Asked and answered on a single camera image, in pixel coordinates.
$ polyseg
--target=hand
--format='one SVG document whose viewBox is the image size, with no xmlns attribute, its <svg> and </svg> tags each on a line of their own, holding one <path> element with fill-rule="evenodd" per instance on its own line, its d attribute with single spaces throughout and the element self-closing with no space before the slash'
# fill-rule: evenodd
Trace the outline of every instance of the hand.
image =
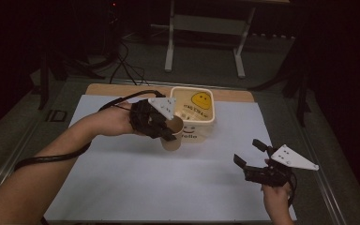
<svg viewBox="0 0 360 225">
<path fill-rule="evenodd" d="M 119 103 L 118 106 L 120 108 L 110 107 L 100 112 L 90 114 L 82 120 L 88 122 L 96 136 L 117 136 L 121 134 L 136 133 L 130 124 L 129 110 L 131 104 L 124 101 Z"/>
<path fill-rule="evenodd" d="M 262 185 L 265 210 L 274 224 L 293 224 L 289 214 L 288 196 L 291 186 L 286 183 L 283 187 L 269 187 Z"/>
</svg>

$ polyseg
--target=cup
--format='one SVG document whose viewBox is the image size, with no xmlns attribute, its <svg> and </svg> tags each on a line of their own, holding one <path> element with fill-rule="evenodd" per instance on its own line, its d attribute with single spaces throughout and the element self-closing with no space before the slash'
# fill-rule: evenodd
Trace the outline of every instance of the cup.
<svg viewBox="0 0 360 225">
<path fill-rule="evenodd" d="M 167 151 L 175 151 L 179 149 L 181 145 L 181 139 L 183 136 L 183 120 L 177 115 L 173 116 L 172 120 L 165 121 L 166 126 L 173 131 L 173 136 L 176 137 L 176 140 L 166 141 L 163 138 L 160 138 L 160 142 L 162 143 L 162 147 Z"/>
</svg>

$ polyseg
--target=black cable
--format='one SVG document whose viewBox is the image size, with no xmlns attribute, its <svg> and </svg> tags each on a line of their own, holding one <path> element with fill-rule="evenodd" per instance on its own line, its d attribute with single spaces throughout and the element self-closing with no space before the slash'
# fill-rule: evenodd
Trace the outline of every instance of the black cable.
<svg viewBox="0 0 360 225">
<path fill-rule="evenodd" d="M 137 92 L 135 94 L 129 95 L 127 97 L 120 97 L 117 98 L 113 101 L 110 101 L 109 103 L 103 105 L 98 111 L 102 111 L 105 110 L 107 108 L 110 108 L 112 106 L 114 107 L 118 107 L 124 110 L 128 110 L 130 111 L 130 109 L 126 109 L 123 108 L 121 106 L 118 106 L 118 103 L 121 103 L 127 99 L 130 98 L 135 98 L 136 96 L 140 96 L 140 95 L 144 95 L 144 94 L 155 94 L 157 98 L 164 98 L 165 95 L 159 93 L 159 91 L 157 90 L 144 90 L 141 92 Z M 57 161 L 65 161 L 65 160 L 69 160 L 72 158 L 76 158 L 80 155 L 82 155 L 83 153 L 85 153 L 87 151 L 87 149 L 90 147 L 91 142 L 87 143 L 84 147 L 82 147 L 81 149 L 72 152 L 72 153 L 68 153 L 68 154 L 64 154 L 64 155 L 58 155 L 58 156 L 48 156 L 48 157 L 29 157 L 29 158 L 25 158 L 21 161 L 19 161 L 15 166 L 14 166 L 14 172 L 19 170 L 20 168 L 24 167 L 24 166 L 28 166 L 28 165 L 33 165 L 33 164 L 39 164 L 39 163 L 49 163 L 49 162 L 57 162 Z M 42 217 L 42 219 L 40 220 L 40 223 L 43 225 L 49 225 L 48 221 L 46 220 L 45 217 Z"/>
<path fill-rule="evenodd" d="M 95 64 L 88 64 L 88 65 L 84 65 L 86 68 L 89 69 L 99 69 L 99 68 L 103 68 L 108 66 L 109 64 L 113 63 L 113 61 L 116 58 L 116 53 L 115 52 L 110 52 L 110 54 L 107 56 L 107 58 L 101 62 L 95 63 Z"/>
<path fill-rule="evenodd" d="M 141 85 L 143 82 L 145 82 L 147 85 L 150 85 L 150 84 L 148 83 L 148 81 L 144 78 L 144 75 L 145 75 L 145 74 L 144 74 L 144 72 L 145 72 L 144 69 L 143 69 L 142 67 L 134 67 L 134 66 L 130 65 L 130 64 L 126 61 L 126 59 L 128 58 L 128 53 L 129 53 L 128 46 L 127 46 L 123 41 L 120 41 L 120 44 L 125 47 L 126 55 L 125 55 L 124 57 L 122 57 L 121 55 L 118 55 L 119 65 L 118 65 L 118 66 L 116 67 L 116 69 L 113 71 L 112 76 L 111 76 L 111 78 L 110 78 L 110 83 L 113 82 L 113 77 L 115 76 L 115 74 L 116 74 L 116 72 L 118 71 L 118 69 L 122 66 L 122 67 L 124 68 L 127 76 L 133 81 L 133 83 L 134 83 L 135 85 Z M 136 74 L 141 78 L 141 82 L 140 82 L 139 84 L 137 84 L 136 81 L 134 80 L 134 78 L 130 75 L 130 72 L 129 72 L 129 70 L 128 70 L 127 67 L 129 67 L 131 70 L 133 70 L 133 72 L 136 73 Z M 142 75 L 141 75 L 138 71 L 136 71 L 135 68 L 141 69 L 141 70 L 142 70 Z"/>
<path fill-rule="evenodd" d="M 289 199 L 288 199 L 288 206 L 291 207 L 291 205 L 293 204 L 294 196 L 296 194 L 296 189 L 297 189 L 297 177 L 293 172 L 291 174 L 291 177 L 288 180 L 288 183 L 291 186 L 291 195 L 289 196 Z"/>
<path fill-rule="evenodd" d="M 32 165 L 32 164 L 65 161 L 65 160 L 69 160 L 69 159 L 72 159 L 72 158 L 76 158 L 76 157 L 82 155 L 84 152 L 86 152 L 86 150 L 89 148 L 90 144 L 91 143 L 89 142 L 88 144 L 86 144 L 81 149 L 79 149 L 79 150 L 77 150 L 75 152 L 72 152 L 72 153 L 64 154 L 64 155 L 49 156 L 49 157 L 29 157 L 29 158 L 25 158 L 25 159 L 21 160 L 20 162 L 18 162 L 15 165 L 14 171 L 19 170 L 21 167 Z"/>
</svg>

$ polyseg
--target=dark floor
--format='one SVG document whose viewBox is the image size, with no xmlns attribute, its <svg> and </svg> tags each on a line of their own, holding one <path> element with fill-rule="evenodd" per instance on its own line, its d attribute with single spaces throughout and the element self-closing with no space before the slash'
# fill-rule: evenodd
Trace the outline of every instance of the dark floor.
<svg viewBox="0 0 360 225">
<path fill-rule="evenodd" d="M 172 72 L 166 73 L 167 46 L 162 44 L 162 39 L 157 37 L 150 42 L 125 39 L 124 43 L 128 47 L 127 62 L 133 66 L 127 69 L 135 80 L 141 79 L 135 71 L 142 74 L 144 70 L 143 78 L 151 85 L 166 83 L 247 90 L 276 75 L 293 40 L 249 38 L 242 53 L 247 74 L 244 80 L 237 78 L 232 49 L 226 46 L 214 47 L 203 43 L 191 46 L 179 40 L 174 47 Z M 65 129 L 79 96 L 88 84 L 109 83 L 116 66 L 97 71 L 97 74 L 106 77 L 105 80 L 89 79 L 72 69 L 69 69 L 71 72 L 66 82 L 55 82 L 51 78 L 50 100 L 43 111 L 38 110 L 39 96 L 25 96 L 0 121 L 0 182 L 15 160 L 32 156 Z M 121 67 L 114 74 L 112 83 L 131 81 Z M 294 201 L 298 217 L 296 224 L 360 224 L 360 187 L 314 93 L 310 90 L 307 93 L 309 112 L 305 113 L 306 127 L 301 127 L 295 117 L 297 97 L 283 97 L 283 86 L 284 82 L 253 92 L 253 96 L 261 107 L 272 144 L 286 143 L 320 165 L 318 172 L 296 171 L 299 179 Z M 66 111 L 68 117 L 64 123 L 45 122 L 49 110 Z"/>
</svg>

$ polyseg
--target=forearm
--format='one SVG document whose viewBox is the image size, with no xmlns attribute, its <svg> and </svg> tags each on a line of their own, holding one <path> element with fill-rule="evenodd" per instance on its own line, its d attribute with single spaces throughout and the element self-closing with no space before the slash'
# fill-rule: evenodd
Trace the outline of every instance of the forearm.
<svg viewBox="0 0 360 225">
<path fill-rule="evenodd" d="M 83 119 L 70 127 L 36 157 L 64 155 L 82 148 L 96 136 L 90 123 Z M 0 187 L 0 224 L 37 223 L 64 184 L 75 161 L 76 158 L 29 165 L 14 172 Z"/>
<path fill-rule="evenodd" d="M 274 225 L 293 225 L 293 221 L 289 213 L 280 216 L 270 217 Z"/>
</svg>

